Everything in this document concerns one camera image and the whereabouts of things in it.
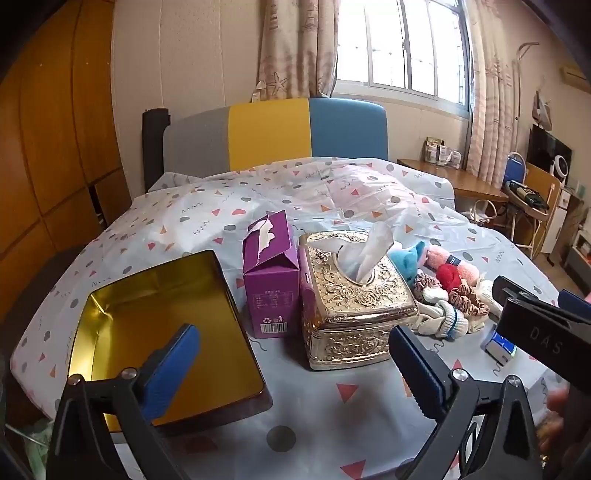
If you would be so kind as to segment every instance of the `blue clamp pad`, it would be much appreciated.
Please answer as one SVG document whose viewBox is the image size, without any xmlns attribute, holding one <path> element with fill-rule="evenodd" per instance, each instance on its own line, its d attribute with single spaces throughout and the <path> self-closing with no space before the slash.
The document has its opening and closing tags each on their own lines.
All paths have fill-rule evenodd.
<svg viewBox="0 0 591 480">
<path fill-rule="evenodd" d="M 446 364 L 427 350 L 408 327 L 397 326 L 390 331 L 389 350 L 423 415 L 443 420 L 452 390 Z"/>
<path fill-rule="evenodd" d="M 199 331 L 182 325 L 165 347 L 156 350 L 140 369 L 138 386 L 141 410 L 151 421 L 166 413 L 175 393 L 199 353 Z"/>
<path fill-rule="evenodd" d="M 558 294 L 558 306 L 567 312 L 591 320 L 591 303 L 587 303 L 568 290 L 560 290 Z"/>
</svg>

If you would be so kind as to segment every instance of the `ornate silver tissue box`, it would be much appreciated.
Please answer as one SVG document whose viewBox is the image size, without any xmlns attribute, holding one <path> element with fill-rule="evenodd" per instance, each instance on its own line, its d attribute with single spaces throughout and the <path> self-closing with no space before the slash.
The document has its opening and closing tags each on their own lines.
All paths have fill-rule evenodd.
<svg viewBox="0 0 591 480">
<path fill-rule="evenodd" d="M 302 330 L 310 366 L 328 370 L 386 360 L 390 330 L 414 322 L 417 303 L 387 256 L 361 285 L 341 273 L 335 254 L 308 245 L 329 236 L 365 242 L 368 234 L 337 231 L 300 237 Z"/>
</svg>

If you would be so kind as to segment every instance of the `screw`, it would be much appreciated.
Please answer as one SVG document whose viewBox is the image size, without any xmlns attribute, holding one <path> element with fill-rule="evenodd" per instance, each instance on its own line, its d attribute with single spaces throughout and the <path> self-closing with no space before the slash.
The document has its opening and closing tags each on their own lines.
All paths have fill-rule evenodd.
<svg viewBox="0 0 591 480">
<path fill-rule="evenodd" d="M 507 377 L 507 380 L 514 387 L 519 387 L 521 385 L 521 380 L 519 379 L 519 377 L 516 377 L 515 375 L 509 375 Z"/>
<path fill-rule="evenodd" d="M 468 372 L 466 372 L 464 369 L 462 368 L 456 368 L 453 372 L 452 372 L 452 376 L 453 378 L 455 378 L 456 380 L 463 382 L 465 380 L 468 380 Z"/>
<path fill-rule="evenodd" d="M 74 374 L 68 377 L 68 385 L 77 385 L 83 380 L 82 375 Z"/>
<path fill-rule="evenodd" d="M 121 371 L 121 377 L 125 380 L 131 380 L 132 378 L 135 378 L 137 374 L 138 371 L 134 367 L 124 368 Z"/>
</svg>

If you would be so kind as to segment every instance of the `bed headboard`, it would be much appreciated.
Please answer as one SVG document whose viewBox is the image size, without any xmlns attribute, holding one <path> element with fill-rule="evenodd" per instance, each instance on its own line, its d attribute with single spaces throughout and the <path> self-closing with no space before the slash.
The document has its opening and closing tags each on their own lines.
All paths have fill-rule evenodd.
<svg viewBox="0 0 591 480">
<path fill-rule="evenodd" d="M 168 126 L 163 118 L 169 118 L 165 109 L 144 113 L 146 189 L 165 171 L 206 177 L 290 158 L 388 159 L 386 113 L 383 107 L 360 100 L 243 103 L 197 113 Z"/>
</svg>

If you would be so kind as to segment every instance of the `human hand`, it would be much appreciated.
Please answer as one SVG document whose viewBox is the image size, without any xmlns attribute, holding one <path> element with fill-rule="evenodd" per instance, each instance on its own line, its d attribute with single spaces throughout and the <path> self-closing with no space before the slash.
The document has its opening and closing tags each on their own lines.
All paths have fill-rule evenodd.
<svg viewBox="0 0 591 480">
<path fill-rule="evenodd" d="M 547 455 L 552 453 L 564 428 L 564 409 L 569 397 L 569 389 L 562 388 L 548 394 L 546 407 L 553 412 L 538 428 L 538 445 L 540 453 Z M 573 463 L 581 453 L 581 444 L 574 443 L 565 451 L 561 460 L 563 467 Z"/>
<path fill-rule="evenodd" d="M 564 407 L 569 397 L 569 389 L 562 388 L 548 393 L 546 407 L 553 412 L 543 422 L 537 430 L 538 447 L 540 453 L 547 454 L 556 439 L 560 436 L 564 427 Z"/>
</svg>

